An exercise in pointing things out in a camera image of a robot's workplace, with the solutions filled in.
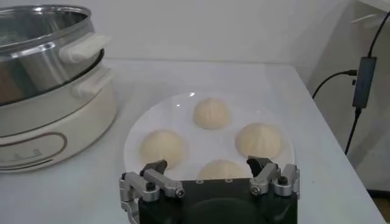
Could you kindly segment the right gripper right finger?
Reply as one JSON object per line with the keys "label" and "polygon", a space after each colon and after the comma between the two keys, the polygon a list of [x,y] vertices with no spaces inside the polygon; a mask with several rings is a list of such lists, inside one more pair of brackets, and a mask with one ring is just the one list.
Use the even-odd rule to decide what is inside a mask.
{"label": "right gripper right finger", "polygon": [[300,170],[295,164],[287,164],[281,170],[269,158],[247,158],[253,177],[249,180],[250,193],[254,196],[269,192],[279,197],[295,195],[300,198]]}

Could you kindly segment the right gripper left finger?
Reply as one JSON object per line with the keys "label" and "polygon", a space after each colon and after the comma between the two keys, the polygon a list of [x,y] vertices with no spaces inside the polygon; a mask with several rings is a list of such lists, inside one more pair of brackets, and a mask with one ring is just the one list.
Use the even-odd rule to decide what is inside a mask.
{"label": "right gripper left finger", "polygon": [[161,193],[169,198],[182,199],[185,196],[182,182],[164,176],[167,166],[167,161],[161,159],[146,164],[139,173],[125,172],[121,175],[119,179],[121,208],[127,213],[130,223],[140,222],[137,199],[155,202],[160,199]]}

